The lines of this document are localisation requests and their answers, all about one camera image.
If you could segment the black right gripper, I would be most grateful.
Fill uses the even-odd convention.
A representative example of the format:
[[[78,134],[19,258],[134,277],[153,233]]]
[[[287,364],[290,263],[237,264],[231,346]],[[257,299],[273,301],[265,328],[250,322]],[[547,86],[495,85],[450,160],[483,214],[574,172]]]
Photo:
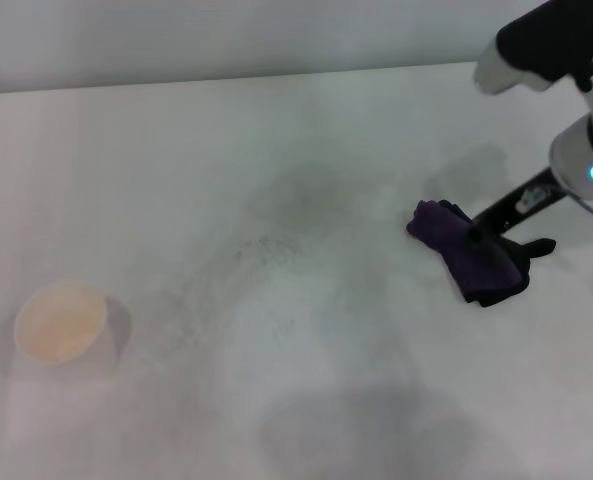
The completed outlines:
[[[469,238],[480,242],[483,236],[501,236],[566,196],[552,170],[546,168],[477,215]]]

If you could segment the purple and black rag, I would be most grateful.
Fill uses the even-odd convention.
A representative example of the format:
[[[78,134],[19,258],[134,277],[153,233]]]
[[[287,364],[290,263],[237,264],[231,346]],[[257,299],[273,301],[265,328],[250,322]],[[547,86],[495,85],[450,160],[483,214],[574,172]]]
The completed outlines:
[[[442,257],[463,299],[483,308],[525,291],[531,261],[556,248],[549,238],[525,244],[497,235],[476,240],[472,219],[447,200],[419,202],[406,231]]]

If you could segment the white paper cup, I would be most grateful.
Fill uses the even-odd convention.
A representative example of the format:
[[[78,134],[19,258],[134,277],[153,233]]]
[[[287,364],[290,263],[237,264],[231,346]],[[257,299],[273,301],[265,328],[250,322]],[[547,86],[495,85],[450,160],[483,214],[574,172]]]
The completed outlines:
[[[65,280],[30,296],[13,323],[16,350],[33,363],[62,367],[116,362],[132,336],[127,308],[99,288]]]

